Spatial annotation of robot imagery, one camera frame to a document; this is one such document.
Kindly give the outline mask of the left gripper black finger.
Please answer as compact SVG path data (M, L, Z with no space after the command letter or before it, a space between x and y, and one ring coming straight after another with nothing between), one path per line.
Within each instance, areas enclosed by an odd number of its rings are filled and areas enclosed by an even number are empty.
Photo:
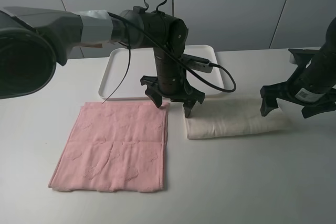
M196 101L195 100L186 100L183 103L183 110L184 110L184 116L185 118L189 118L191 111L195 105Z
M150 98L152 100L152 102L154 103L154 105L157 108L160 108L162 105L162 95L160 93L160 88L158 85L147 85L147 88L145 90L145 94L148 98Z

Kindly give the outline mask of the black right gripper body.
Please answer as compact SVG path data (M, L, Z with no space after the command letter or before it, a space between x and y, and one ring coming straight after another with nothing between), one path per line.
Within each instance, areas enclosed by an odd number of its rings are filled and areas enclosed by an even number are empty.
M285 82L263 86L263 91L279 92L278 98L297 105L317 106L333 102L335 111L335 48L289 49L294 73Z

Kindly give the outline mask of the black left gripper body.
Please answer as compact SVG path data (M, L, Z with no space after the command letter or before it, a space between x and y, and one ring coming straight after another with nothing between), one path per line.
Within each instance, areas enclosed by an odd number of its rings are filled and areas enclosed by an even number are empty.
M153 52L157 76L143 76L140 79L140 84L142 86L158 85L162 98L176 102L195 100L202 103L205 99L205 93L188 84L186 71L163 50L154 48Z

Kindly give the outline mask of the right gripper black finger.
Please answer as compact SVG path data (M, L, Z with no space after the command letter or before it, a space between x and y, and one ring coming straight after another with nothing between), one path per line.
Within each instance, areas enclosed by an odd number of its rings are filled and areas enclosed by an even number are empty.
M272 110L278 109L278 98L279 92L276 91L263 91L260 92L262 103L260 112L262 116L267 116Z
M301 110L302 116L305 119L326 112L333 112L333 102L328 102L317 106L306 106Z

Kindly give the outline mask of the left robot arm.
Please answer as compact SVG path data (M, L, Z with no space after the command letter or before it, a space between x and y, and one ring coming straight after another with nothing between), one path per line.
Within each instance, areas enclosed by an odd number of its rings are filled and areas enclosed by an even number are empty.
M116 42L129 50L152 48L155 77L144 76L145 94L156 107L163 98L180 102L189 117L205 94L187 81L188 30L176 17L142 7L115 15L105 10L66 12L60 10L5 7L1 10L1 98L35 93L52 79L57 65L64 66L74 47Z

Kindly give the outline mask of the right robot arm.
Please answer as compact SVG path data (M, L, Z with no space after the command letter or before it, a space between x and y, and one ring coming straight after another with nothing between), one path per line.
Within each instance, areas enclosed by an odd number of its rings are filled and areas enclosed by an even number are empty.
M277 109L277 99L303 106L301 113L305 119L335 111L335 19L319 50L288 51L297 67L287 81L261 88L261 115L267 116Z

